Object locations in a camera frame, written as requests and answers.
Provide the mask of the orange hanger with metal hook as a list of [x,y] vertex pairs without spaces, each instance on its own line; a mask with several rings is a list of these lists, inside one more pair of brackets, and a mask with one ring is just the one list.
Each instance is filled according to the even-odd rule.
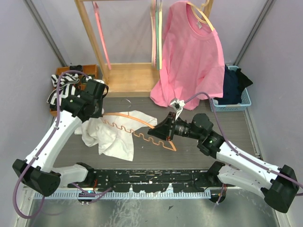
[[[153,129],[154,126],[152,126],[150,123],[147,123],[146,121],[143,121],[137,117],[131,116],[129,114],[130,108],[132,107],[139,107],[139,110],[151,110],[152,109],[152,103],[149,98],[147,97],[110,97],[105,100],[105,107],[107,107],[109,110],[118,110],[121,108],[127,108],[127,114],[122,114],[118,112],[105,112],[104,116],[117,116],[117,117],[123,117],[126,119],[131,119],[132,121],[136,121],[138,123],[141,123],[145,126],[147,126],[149,129]],[[133,135],[137,138],[140,138],[148,143],[151,143],[157,147],[162,147],[166,150],[170,151],[177,151],[177,148],[175,144],[172,141],[168,141],[169,147],[165,145],[165,142],[162,140],[158,140],[153,136],[148,136],[147,134],[144,134],[142,132],[136,132],[134,129],[128,129],[124,125],[118,125],[115,122],[109,122],[108,120],[102,120],[102,122],[105,125],[110,126],[112,129],[117,129],[119,131],[123,131],[125,133],[128,133],[130,135]]]

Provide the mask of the white t shirt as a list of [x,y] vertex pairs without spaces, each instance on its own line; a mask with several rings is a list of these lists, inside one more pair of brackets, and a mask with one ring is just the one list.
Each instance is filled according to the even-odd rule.
[[130,131],[145,127],[145,123],[155,126],[157,119],[137,110],[122,114],[138,118],[143,122],[122,116],[105,115],[84,122],[75,130],[74,134],[81,135],[83,142],[88,147],[97,145],[100,155],[133,161],[134,142]]

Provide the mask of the yellow hanger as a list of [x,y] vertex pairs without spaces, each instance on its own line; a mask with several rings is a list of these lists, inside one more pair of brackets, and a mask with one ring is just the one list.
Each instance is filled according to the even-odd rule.
[[162,1],[159,5],[159,69],[162,69]]

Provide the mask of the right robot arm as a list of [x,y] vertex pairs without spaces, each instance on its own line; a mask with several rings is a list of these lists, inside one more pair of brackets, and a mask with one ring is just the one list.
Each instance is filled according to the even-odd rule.
[[260,196],[281,213],[288,212],[299,191],[291,167],[269,164],[237,148],[213,130],[213,123],[204,113],[198,113],[192,122],[186,122],[169,112],[161,123],[148,130],[148,134],[164,141],[171,141],[174,136],[197,140],[197,148],[216,159],[207,175],[212,186],[222,183],[240,187]]

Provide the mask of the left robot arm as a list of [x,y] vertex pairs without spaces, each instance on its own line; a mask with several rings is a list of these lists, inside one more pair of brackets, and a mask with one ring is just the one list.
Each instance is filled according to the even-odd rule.
[[90,118],[102,116],[103,99],[108,86],[99,79],[89,79],[85,89],[78,96],[70,95],[61,100],[60,116],[37,147],[24,160],[17,159],[13,169],[24,176],[24,185],[45,197],[52,195],[59,187],[80,183],[83,187],[94,184],[94,169],[78,162],[73,166],[55,168],[54,162],[75,130]]

